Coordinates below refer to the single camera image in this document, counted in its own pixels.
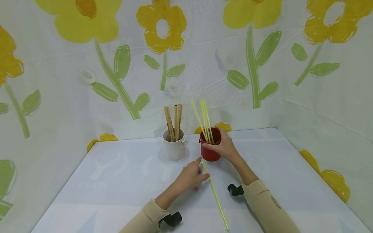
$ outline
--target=beige sleeve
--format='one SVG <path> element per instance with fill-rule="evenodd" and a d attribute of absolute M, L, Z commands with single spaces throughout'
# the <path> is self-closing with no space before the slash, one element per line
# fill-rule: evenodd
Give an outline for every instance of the beige sleeve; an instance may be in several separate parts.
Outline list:
<path fill-rule="evenodd" d="M 119 233 L 155 233 L 159 230 L 159 221 L 169 214 L 151 199 Z"/>
<path fill-rule="evenodd" d="M 245 199 L 256 214 L 265 233 L 299 233 L 288 213 L 261 180 L 242 185 Z"/>

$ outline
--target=left hand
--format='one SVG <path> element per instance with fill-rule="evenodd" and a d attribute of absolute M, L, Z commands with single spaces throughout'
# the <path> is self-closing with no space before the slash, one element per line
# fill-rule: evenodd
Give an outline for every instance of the left hand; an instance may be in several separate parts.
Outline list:
<path fill-rule="evenodd" d="M 202 173 L 200 168 L 201 160 L 202 157 L 199 157 L 197 160 L 187 164 L 176 178 L 174 185 L 181 193 L 191 188 L 198 191 L 198 185 L 210 177 L 208 173 L 199 175 Z"/>

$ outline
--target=red cup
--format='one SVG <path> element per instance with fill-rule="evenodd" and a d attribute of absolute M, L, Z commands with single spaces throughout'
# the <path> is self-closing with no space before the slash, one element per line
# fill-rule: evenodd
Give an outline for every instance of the red cup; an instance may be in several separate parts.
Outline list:
<path fill-rule="evenodd" d="M 212 131 L 212 137 L 214 138 L 214 143 L 208 143 L 206 142 L 205 136 L 203 135 L 203 132 L 200 133 L 200 141 L 201 143 L 201 156 L 207 161 L 214 162 L 220 159 L 220 155 L 212 150 L 209 150 L 207 148 L 204 148 L 202 145 L 207 143 L 207 144 L 212 144 L 212 145 L 218 145 L 220 144 L 222 138 L 220 135 L 220 131 L 217 128 L 211 128 Z"/>

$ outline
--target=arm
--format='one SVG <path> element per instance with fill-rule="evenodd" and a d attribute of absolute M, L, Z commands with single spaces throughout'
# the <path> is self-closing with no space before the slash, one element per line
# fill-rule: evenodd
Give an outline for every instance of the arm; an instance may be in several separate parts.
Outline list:
<path fill-rule="evenodd" d="M 299 233 L 297 226 L 276 201 L 263 181 L 249 168 L 246 161 L 237 157 L 232 161 L 233 166 L 241 176 L 244 184 L 245 199 L 252 211 L 257 216 L 266 233 Z"/>
<path fill-rule="evenodd" d="M 155 233 L 159 230 L 159 221 L 170 213 L 167 209 L 187 189 L 194 188 L 210 177 L 202 173 L 200 168 L 201 157 L 183 168 L 180 175 L 155 200 L 151 199 L 144 208 L 120 230 L 119 233 Z"/>
<path fill-rule="evenodd" d="M 299 233 L 300 231 L 287 212 L 239 155 L 232 139 L 222 128 L 216 128 L 220 131 L 221 143 L 219 145 L 203 144 L 203 146 L 218 152 L 235 167 L 244 182 L 242 188 L 245 192 L 245 199 L 257 216 L 265 233 Z"/>

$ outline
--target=green leaf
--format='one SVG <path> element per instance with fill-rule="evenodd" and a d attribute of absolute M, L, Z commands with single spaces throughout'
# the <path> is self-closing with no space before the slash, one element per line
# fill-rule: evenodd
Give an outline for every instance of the green leaf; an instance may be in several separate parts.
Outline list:
<path fill-rule="evenodd" d="M 184 69 L 185 69 L 185 64 L 174 66 L 167 71 L 167 77 L 176 78 L 179 75 L 181 75 L 181 73 L 184 71 Z"/>
<path fill-rule="evenodd" d="M 134 107 L 136 108 L 137 111 L 142 111 L 149 105 L 149 100 L 150 100 L 149 95 L 143 92 L 137 97 Z"/>
<path fill-rule="evenodd" d="M 114 73 L 120 81 L 122 81 L 129 69 L 131 63 L 131 53 L 128 45 L 119 46 L 114 56 Z"/>
<path fill-rule="evenodd" d="M 265 100 L 266 98 L 270 97 L 277 91 L 278 88 L 279 88 L 279 84 L 277 82 L 270 82 L 260 92 L 259 94 L 260 100 Z"/>
<path fill-rule="evenodd" d="M 27 96 L 22 103 L 22 112 L 25 116 L 38 110 L 41 103 L 41 94 L 39 90 L 36 90 L 31 95 Z"/>
<path fill-rule="evenodd" d="M 294 43 L 293 47 L 291 47 L 291 51 L 298 61 L 302 62 L 307 59 L 307 53 L 300 44 Z"/>
<path fill-rule="evenodd" d="M 229 70 L 227 74 L 228 81 L 238 89 L 244 90 L 249 85 L 249 80 L 236 70 Z"/>
<path fill-rule="evenodd" d="M 160 67 L 159 63 L 149 55 L 144 56 L 144 61 L 154 70 L 157 70 Z"/>
<path fill-rule="evenodd" d="M 332 73 L 340 66 L 339 63 L 320 63 L 311 67 L 310 73 L 317 76 L 324 76 Z"/>
<path fill-rule="evenodd" d="M 15 170 L 16 167 L 12 161 L 0 160 L 0 200 L 9 194 L 10 190 L 12 189 L 14 184 Z"/>
<path fill-rule="evenodd" d="M 267 39 L 261 45 L 258 54 L 255 58 L 256 66 L 259 68 L 264 65 L 269 57 L 272 55 L 281 39 L 281 31 L 273 32 L 269 34 Z"/>
<path fill-rule="evenodd" d="M 0 115 L 7 113 L 9 111 L 8 105 L 5 103 L 0 103 Z"/>
<path fill-rule="evenodd" d="M 92 89 L 106 100 L 109 100 L 111 102 L 116 102 L 118 100 L 118 96 L 119 96 L 118 93 L 108 88 L 102 83 L 99 83 L 99 82 L 92 83 Z"/>

